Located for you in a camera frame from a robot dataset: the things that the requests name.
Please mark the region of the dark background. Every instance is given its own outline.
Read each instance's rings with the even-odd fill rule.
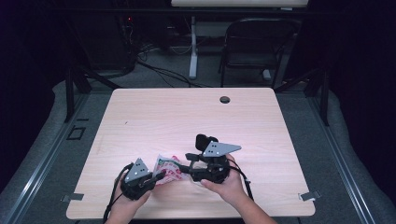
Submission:
[[[310,2],[308,10],[344,10],[352,16],[304,20],[285,78],[328,65],[351,144],[375,183],[396,204],[396,12],[390,1],[357,2]],[[86,46],[48,13],[50,7],[52,2],[43,0],[3,1],[0,6],[0,190],[46,121],[54,100],[52,87],[64,80],[71,64],[92,65],[84,54]],[[114,53],[125,57],[125,64],[117,64],[121,68],[128,65],[129,56],[118,35],[111,33],[108,41],[119,40]]]

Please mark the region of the black chair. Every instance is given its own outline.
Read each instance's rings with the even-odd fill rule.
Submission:
[[[221,87],[225,70],[275,70],[271,88],[274,88],[284,47],[298,33],[299,22],[293,20],[246,18],[233,22],[227,29],[219,73]]]

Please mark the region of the gray carpet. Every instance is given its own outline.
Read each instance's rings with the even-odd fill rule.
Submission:
[[[178,55],[173,52],[154,50],[148,53],[146,63],[181,73],[184,77],[187,77],[190,54]],[[202,49],[198,62],[198,78],[193,82],[203,86],[218,87],[218,66],[219,55],[211,50]],[[186,83],[169,77],[163,78],[146,67],[137,65],[131,74],[114,77],[111,80],[125,88],[188,87]],[[26,209],[21,211],[17,222],[76,222],[65,216],[68,203],[61,202],[61,199],[65,194],[74,191],[111,94],[111,90],[98,81],[90,79],[90,83],[93,86],[91,94],[81,95],[76,92],[80,107],[73,120],[68,124],[63,124],[65,118],[64,83],[55,87],[56,102],[48,122],[37,137],[20,170],[0,195],[0,223],[9,220],[10,212],[16,208],[15,204],[20,201],[19,197],[23,193],[23,188],[28,183],[30,176],[34,174],[35,168],[52,147],[58,147],[59,153],[54,155],[54,163],[48,167],[48,172],[44,174],[44,181],[37,186],[37,192],[33,192],[35,197],[32,197],[33,200],[24,206]],[[244,77],[240,77],[237,72],[233,72],[226,79],[226,83],[226,87],[257,87],[262,86],[262,78],[257,72],[249,72],[249,75]],[[315,201],[317,212],[312,217],[301,217],[301,223],[361,223],[335,165],[331,146],[320,126],[321,121],[316,117],[318,111],[315,108],[313,109],[310,103],[315,100],[305,98],[300,86],[278,94],[277,99],[308,187],[310,190],[319,190],[322,194],[322,197]],[[376,223],[395,223],[396,212],[393,204],[376,187],[348,143],[347,128],[339,111],[338,101],[333,94],[330,98],[329,122],[331,124],[330,129],[337,140],[337,144],[343,150],[350,171],[354,175]],[[79,140],[70,140],[70,138],[79,137],[78,133],[68,136],[73,127],[85,128]],[[61,140],[59,143],[54,143],[54,139],[57,137],[60,137]],[[299,223],[296,217],[276,217],[276,221],[279,223]],[[139,222],[150,223],[149,221],[136,221],[136,223]],[[162,223],[221,222],[240,223],[240,220],[162,221]],[[79,223],[101,223],[101,221],[81,220]]]

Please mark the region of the table top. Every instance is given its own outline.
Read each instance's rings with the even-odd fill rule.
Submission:
[[[230,103],[219,98],[227,96]],[[255,202],[272,217],[315,213],[300,163],[276,96],[267,88],[119,89],[110,98],[67,216],[102,218],[114,179],[141,158],[153,169],[159,154],[177,156],[195,148],[198,133],[239,145],[232,155],[247,178]],[[135,218],[240,217],[219,195],[191,180],[157,186]]]
[[[306,7],[308,0],[172,0],[173,7]]]

